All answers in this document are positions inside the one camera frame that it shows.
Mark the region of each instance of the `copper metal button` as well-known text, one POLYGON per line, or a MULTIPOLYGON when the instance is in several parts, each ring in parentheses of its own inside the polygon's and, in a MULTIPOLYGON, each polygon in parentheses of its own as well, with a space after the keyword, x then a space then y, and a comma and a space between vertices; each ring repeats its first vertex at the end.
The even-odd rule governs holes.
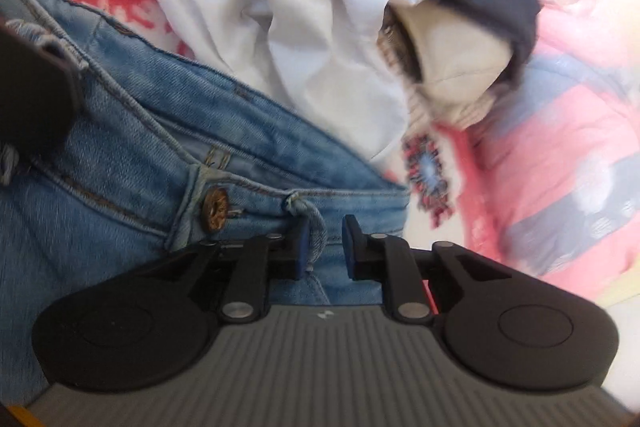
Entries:
POLYGON ((202 227, 206 232, 218 232, 226 223, 229 197, 220 187, 210 188, 202 204, 202 227))

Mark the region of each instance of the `gray stripe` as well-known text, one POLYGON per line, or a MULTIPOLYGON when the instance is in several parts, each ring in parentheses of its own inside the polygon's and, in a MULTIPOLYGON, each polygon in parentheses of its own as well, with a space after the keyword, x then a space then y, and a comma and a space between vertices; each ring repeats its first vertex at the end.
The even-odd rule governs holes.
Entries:
POLYGON ((541 276, 573 261, 624 227, 640 208, 640 153, 611 167, 613 188, 601 211, 586 214, 568 194, 511 225, 500 238, 510 263, 541 276))
POLYGON ((524 68, 520 87, 498 100, 483 126, 487 125, 493 139, 501 138, 580 84, 597 95, 607 93, 628 100, 626 73, 588 66, 571 55, 533 57, 524 68))

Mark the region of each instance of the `blue jeans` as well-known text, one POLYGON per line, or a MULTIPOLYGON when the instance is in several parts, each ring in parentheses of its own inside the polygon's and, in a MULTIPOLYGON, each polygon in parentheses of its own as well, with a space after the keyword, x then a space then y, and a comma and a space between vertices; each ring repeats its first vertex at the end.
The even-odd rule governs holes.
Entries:
POLYGON ((0 143, 1 401, 46 385, 30 331, 47 305, 203 239, 283 232, 308 216, 305 277, 274 282, 272 301, 380 301, 376 283, 348 279, 340 221, 355 214, 365 232, 400 233, 405 188, 258 92, 97 9, 0 0, 0 17, 75 64, 85 105, 52 156, 17 162, 0 143), (228 198, 217 232, 203 215, 212 190, 228 198))

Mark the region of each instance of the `white shirt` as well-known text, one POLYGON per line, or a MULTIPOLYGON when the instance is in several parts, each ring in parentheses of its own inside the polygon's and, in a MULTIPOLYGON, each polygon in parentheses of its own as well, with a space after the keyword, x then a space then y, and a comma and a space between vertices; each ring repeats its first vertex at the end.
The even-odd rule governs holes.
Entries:
POLYGON ((376 49, 389 1, 158 0, 196 60, 260 90, 381 168, 408 119, 401 83, 376 49))

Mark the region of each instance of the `yellow object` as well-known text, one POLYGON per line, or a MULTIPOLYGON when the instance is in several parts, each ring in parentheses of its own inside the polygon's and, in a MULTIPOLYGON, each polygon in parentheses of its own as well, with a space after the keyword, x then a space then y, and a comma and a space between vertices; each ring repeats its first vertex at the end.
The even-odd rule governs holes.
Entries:
POLYGON ((640 295, 640 255, 636 263, 611 283, 596 299, 596 304, 608 308, 640 295))
POLYGON ((44 424, 24 407, 12 405, 7 408, 24 427, 44 427, 44 424))

